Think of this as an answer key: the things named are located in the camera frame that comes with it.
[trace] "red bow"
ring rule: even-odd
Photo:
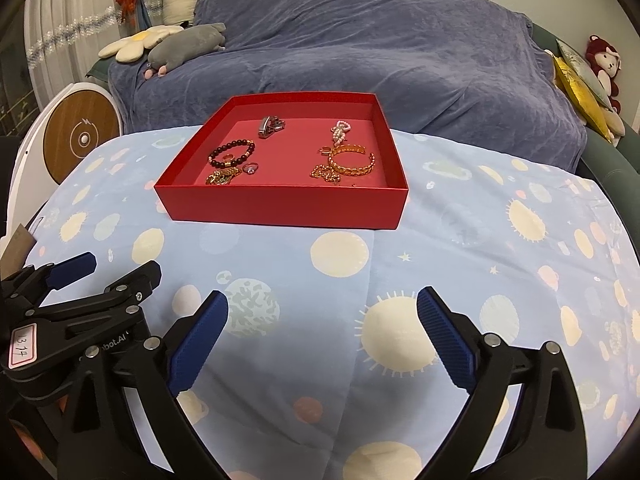
[[[120,15],[120,23],[124,23],[127,16],[130,16],[131,24],[135,25],[134,16],[136,14],[136,2],[138,0],[116,0],[116,3],[122,7]]]

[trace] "round wooden panel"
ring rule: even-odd
[[[93,90],[74,92],[62,99],[47,123],[43,141],[47,171],[62,184],[96,146],[119,133],[118,116],[104,95]]]

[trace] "blue gripper pad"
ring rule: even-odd
[[[81,280],[95,271],[95,256],[91,253],[84,253],[71,258],[65,262],[51,267],[46,282],[49,288],[60,290]]]
[[[470,393],[476,387],[476,357],[450,319],[449,312],[443,310],[442,300],[438,302],[430,289],[425,287],[418,293],[418,318],[453,383]]]
[[[193,324],[178,345],[169,363],[167,385],[172,396],[177,397],[193,386],[209,353],[226,325],[229,306],[226,296],[213,291],[193,316]]]

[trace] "red tray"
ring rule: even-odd
[[[286,127],[258,137],[262,118],[275,115]],[[365,176],[342,176],[340,184],[312,178],[319,153],[332,145],[331,127],[351,125],[345,144],[365,146],[376,164]],[[209,153],[235,139],[255,142],[249,162],[224,186],[208,186]],[[240,146],[232,151],[244,152]],[[366,166],[369,157],[341,153],[340,164]],[[408,187],[391,132],[373,94],[281,92],[232,97],[196,132],[156,182],[156,193],[173,220],[300,227],[395,229]]]

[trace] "red teddy bear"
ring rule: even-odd
[[[620,89],[613,81],[622,68],[620,64],[620,54],[607,41],[599,36],[591,36],[587,45],[587,61],[591,65],[591,70],[598,77],[598,80],[609,96],[611,106],[620,113],[620,102],[612,99],[620,94]]]

